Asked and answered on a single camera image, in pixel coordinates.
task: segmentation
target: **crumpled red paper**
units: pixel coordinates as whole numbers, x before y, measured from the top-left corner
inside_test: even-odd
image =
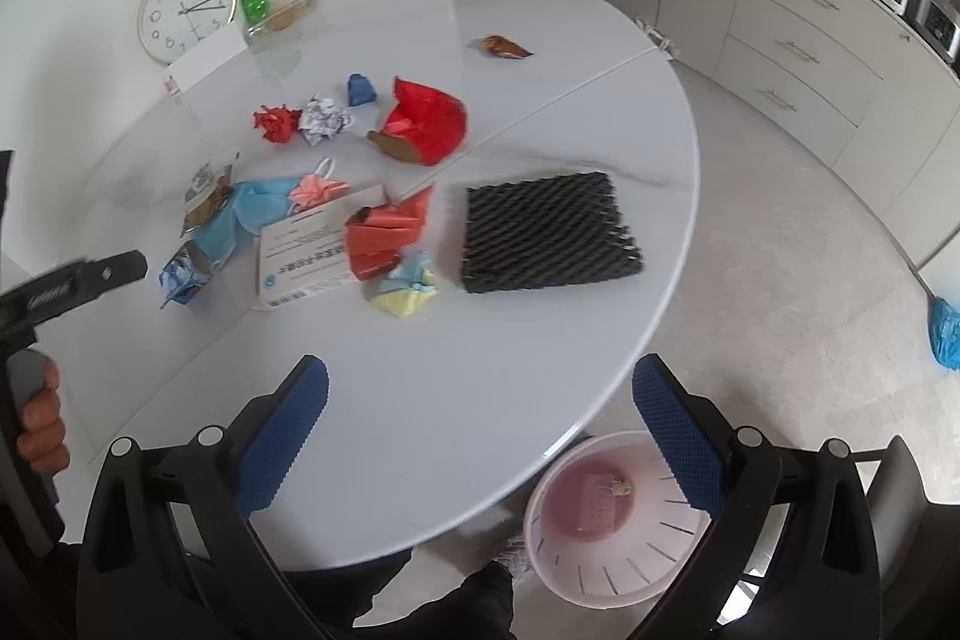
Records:
[[[387,155],[408,164],[433,166],[445,159],[467,135],[467,108],[436,88],[394,80],[397,106],[381,131],[367,138]]]
[[[299,109],[263,106],[259,112],[253,113],[253,127],[262,128],[263,138],[269,142],[287,143],[296,132],[299,116],[304,114]]]
[[[327,180],[320,175],[306,175],[293,191],[290,191],[290,200],[294,203],[294,214],[305,210],[312,210],[320,204],[326,204],[333,199],[339,199],[350,186],[340,180]]]
[[[433,186],[397,204],[360,210],[347,220],[347,253],[358,280],[390,271],[400,262],[400,248],[419,239]]]

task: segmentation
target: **shoe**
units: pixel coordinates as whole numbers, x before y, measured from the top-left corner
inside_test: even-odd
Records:
[[[510,573],[510,577],[514,579],[514,585],[519,584],[534,569],[522,534],[517,534],[507,540],[500,553],[493,557],[492,561],[495,561]]]

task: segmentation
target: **gray tile floor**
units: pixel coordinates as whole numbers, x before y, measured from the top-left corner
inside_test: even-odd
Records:
[[[650,345],[731,424],[777,444],[855,449],[901,434],[930,498],[960,501],[960,383],[930,355],[926,298],[884,229],[775,124],[683,65],[703,166],[688,264]],[[642,244],[642,229],[637,230]],[[626,386],[589,426],[637,428]],[[523,496],[422,546],[360,622],[406,615],[457,586],[515,530]],[[520,640],[620,640],[647,610],[576,608],[533,576],[517,589]]]

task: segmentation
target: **table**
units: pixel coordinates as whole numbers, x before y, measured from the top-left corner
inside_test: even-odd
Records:
[[[144,116],[91,175],[64,258],[139,247],[148,279],[48,324],[95,458],[119,434],[144,448],[227,424],[312,353],[329,403],[257,533],[288,569],[347,565],[409,547],[495,503],[568,444],[613,394],[674,290],[693,229],[699,158],[680,82],[661,52],[601,0],[323,0],[308,30],[237,58]],[[536,52],[488,57],[502,33]],[[271,145],[261,103],[344,99],[371,77],[378,105],[318,148]],[[392,78],[462,98],[469,135],[438,167],[405,165],[364,139]],[[155,273],[179,246],[182,192],[213,145],[240,150],[238,179],[310,172],[326,155],[357,187],[405,196],[432,182],[420,247],[440,295],[400,321],[347,285],[281,311],[251,309],[243,245],[189,306],[160,310]],[[473,185],[603,170],[643,250],[625,280],[468,295],[457,266]]]

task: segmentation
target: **white box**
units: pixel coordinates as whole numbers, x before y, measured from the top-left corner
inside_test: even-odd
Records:
[[[386,203],[386,191],[378,185],[265,227],[257,266],[260,303],[281,307],[355,280],[344,223],[364,207]]]

